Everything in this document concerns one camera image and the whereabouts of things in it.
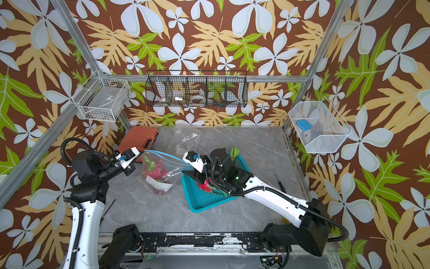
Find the dragon fruit bag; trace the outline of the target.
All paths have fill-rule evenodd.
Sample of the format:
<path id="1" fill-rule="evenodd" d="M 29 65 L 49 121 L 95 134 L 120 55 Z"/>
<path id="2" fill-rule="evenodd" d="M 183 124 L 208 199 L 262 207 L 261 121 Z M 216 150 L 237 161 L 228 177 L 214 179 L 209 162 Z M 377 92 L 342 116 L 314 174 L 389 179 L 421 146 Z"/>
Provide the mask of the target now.
<path id="1" fill-rule="evenodd" d="M 211 186 L 207 181 L 205 181 L 203 184 L 197 183 L 197 185 L 198 185 L 198 188 L 205 193 L 228 197 L 228 194 L 226 192 L 224 192 L 224 191 L 222 191 L 222 190 L 220 190 L 214 186 Z"/>
<path id="2" fill-rule="evenodd" d="M 149 176 L 155 181 L 164 182 L 167 180 L 168 171 L 165 168 L 164 163 L 157 161 L 149 161 L 146 163 L 146 167 L 144 168 L 144 176 Z"/>
<path id="3" fill-rule="evenodd" d="M 232 161 L 235 161 L 239 154 L 240 149 L 238 147 L 233 147 L 230 151 L 230 158 L 232 159 Z"/>

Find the zip-top bag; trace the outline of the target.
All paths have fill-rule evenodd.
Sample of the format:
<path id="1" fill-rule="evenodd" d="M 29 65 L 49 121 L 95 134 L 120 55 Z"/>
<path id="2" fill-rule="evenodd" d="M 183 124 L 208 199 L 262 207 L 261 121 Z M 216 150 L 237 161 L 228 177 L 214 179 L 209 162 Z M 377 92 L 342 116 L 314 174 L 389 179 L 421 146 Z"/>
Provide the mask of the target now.
<path id="1" fill-rule="evenodd" d="M 164 196 L 182 178 L 183 171 L 193 170 L 185 161 L 161 151 L 146 150 L 141 155 L 138 179 L 153 194 Z"/>
<path id="2" fill-rule="evenodd" d="M 181 155 L 198 149 L 201 135 L 202 131 L 197 128 L 185 125 L 175 126 L 174 134 L 169 142 L 168 152 Z"/>

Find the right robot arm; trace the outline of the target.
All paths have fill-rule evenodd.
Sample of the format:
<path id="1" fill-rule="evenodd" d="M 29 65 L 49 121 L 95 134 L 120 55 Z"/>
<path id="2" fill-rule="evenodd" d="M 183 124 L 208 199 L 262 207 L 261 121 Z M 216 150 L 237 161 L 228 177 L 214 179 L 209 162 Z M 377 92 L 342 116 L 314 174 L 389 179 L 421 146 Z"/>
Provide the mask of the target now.
<path id="1" fill-rule="evenodd" d="M 231 197 L 256 201 L 288 220 L 288 224 L 270 223 L 264 228 L 260 241 L 267 251 L 299 245 L 320 257 L 327 243 L 349 237 L 347 228 L 330 219 L 319 200 L 307 201 L 271 187 L 236 165 L 224 148 L 213 150 L 209 156 L 188 151 L 183 161 L 193 167 L 184 174 L 195 182 Z"/>

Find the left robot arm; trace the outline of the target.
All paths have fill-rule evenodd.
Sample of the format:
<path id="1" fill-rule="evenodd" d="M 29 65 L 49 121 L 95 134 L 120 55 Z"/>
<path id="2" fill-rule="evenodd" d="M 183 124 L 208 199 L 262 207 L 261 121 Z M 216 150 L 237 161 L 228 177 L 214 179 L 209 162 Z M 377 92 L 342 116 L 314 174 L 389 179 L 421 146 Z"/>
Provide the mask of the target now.
<path id="1" fill-rule="evenodd" d="M 136 225 L 118 228 L 102 255 L 97 252 L 99 230 L 106 204 L 109 180 L 135 171 L 141 156 L 136 147 L 111 156 L 93 149 L 75 137 L 65 139 L 60 147 L 62 159 L 76 172 L 80 183 L 71 183 L 72 193 L 63 200 L 72 206 L 72 233 L 64 262 L 65 269 L 118 269 L 128 251 L 142 249 L 142 237 Z"/>

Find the teal plastic basket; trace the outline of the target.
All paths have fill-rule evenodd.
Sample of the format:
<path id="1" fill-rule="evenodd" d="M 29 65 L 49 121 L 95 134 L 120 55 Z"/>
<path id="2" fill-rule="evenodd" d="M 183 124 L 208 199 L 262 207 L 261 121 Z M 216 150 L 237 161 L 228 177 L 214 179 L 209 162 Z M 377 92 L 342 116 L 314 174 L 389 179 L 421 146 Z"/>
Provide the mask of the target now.
<path id="1" fill-rule="evenodd" d="M 225 160 L 226 158 L 230 158 L 230 153 L 226 152 L 224 148 L 221 148 L 213 150 L 210 156 L 202 156 L 209 158 L 210 160 L 213 160 L 214 158 Z M 198 188 L 197 182 L 185 175 L 182 176 L 181 182 L 190 210 L 194 213 L 200 213 L 236 199 L 234 194 L 243 191 L 246 187 L 246 182 L 251 177 L 253 177 L 253 174 L 249 171 L 245 161 L 239 155 L 235 160 L 235 169 L 233 170 L 233 174 L 228 177 L 228 182 L 235 186 L 235 192 L 227 193 L 228 197 L 203 192 Z"/>

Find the red plastic tool case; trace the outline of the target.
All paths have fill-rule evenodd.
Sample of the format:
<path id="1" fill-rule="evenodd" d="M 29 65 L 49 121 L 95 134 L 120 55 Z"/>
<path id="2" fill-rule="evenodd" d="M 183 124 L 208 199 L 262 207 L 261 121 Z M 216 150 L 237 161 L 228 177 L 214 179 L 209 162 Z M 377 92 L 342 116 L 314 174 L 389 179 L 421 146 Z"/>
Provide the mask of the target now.
<path id="1" fill-rule="evenodd" d="M 156 128 L 133 126 L 124 136 L 117 150 L 120 154 L 133 147 L 136 147 L 139 151 L 150 150 L 158 133 Z"/>

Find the blue object in basket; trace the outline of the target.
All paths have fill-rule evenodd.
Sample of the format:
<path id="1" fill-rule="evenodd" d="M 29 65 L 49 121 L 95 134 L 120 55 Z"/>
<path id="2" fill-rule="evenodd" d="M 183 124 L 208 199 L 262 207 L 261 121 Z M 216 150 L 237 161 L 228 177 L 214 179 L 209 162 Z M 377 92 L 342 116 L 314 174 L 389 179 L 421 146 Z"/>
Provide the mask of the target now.
<path id="1" fill-rule="evenodd" d="M 296 124 L 303 131 L 308 131 L 312 129 L 312 124 L 305 119 L 297 121 Z"/>

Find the black mounting base rail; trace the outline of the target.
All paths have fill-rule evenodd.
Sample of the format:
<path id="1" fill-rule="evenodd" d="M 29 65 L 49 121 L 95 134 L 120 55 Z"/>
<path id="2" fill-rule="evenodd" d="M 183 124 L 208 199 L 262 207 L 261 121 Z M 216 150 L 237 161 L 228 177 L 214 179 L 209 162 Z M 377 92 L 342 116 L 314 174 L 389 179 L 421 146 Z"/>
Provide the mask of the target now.
<path id="1" fill-rule="evenodd" d="M 289 245 L 274 246 L 263 241 L 261 232 L 232 233 L 140 233 L 144 253 L 179 252 L 242 252 L 286 253 Z"/>

